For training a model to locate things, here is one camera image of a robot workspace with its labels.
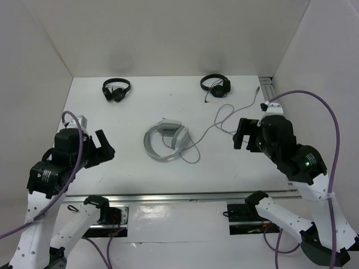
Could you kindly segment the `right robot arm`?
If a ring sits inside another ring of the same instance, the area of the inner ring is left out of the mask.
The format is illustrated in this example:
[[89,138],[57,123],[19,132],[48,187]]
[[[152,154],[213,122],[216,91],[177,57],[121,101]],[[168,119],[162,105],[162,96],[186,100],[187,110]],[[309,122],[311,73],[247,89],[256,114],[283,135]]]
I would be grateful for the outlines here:
[[350,227],[338,202],[329,193],[329,176],[320,153],[298,144],[292,123],[282,115],[261,120],[242,118],[233,136],[239,150],[248,136],[247,150],[265,154],[307,201],[312,219],[300,217],[278,205],[267,193],[257,191],[245,199],[245,214],[251,220],[265,218],[288,232],[307,258],[319,266],[342,267],[349,251],[358,250],[358,234]]

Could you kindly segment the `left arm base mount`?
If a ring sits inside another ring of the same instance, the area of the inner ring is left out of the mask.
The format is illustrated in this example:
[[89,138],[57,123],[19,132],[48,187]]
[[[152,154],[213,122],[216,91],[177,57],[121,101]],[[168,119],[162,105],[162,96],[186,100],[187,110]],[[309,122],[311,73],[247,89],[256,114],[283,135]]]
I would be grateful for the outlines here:
[[125,238],[128,233],[128,206],[110,207],[105,219],[96,221],[85,232],[86,238]]

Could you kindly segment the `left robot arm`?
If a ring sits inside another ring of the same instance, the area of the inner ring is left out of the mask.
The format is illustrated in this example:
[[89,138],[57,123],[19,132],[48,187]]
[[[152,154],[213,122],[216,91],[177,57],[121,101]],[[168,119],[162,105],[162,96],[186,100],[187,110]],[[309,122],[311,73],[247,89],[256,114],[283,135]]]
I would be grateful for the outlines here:
[[114,158],[115,150],[102,130],[96,131],[100,147],[76,128],[55,135],[49,149],[29,173],[26,222],[15,254],[4,268],[65,268],[70,252],[94,224],[112,224],[115,209],[102,196],[90,195],[78,213],[57,234],[54,225],[68,190],[68,182],[82,168],[91,168]]

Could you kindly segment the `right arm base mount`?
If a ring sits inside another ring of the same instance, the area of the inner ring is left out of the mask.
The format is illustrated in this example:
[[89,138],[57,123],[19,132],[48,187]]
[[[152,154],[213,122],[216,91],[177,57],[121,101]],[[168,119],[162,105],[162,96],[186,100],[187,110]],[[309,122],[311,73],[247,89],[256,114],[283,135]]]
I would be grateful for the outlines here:
[[222,213],[229,222],[230,235],[278,233],[279,228],[269,220],[252,212],[244,203],[227,204],[227,210]]

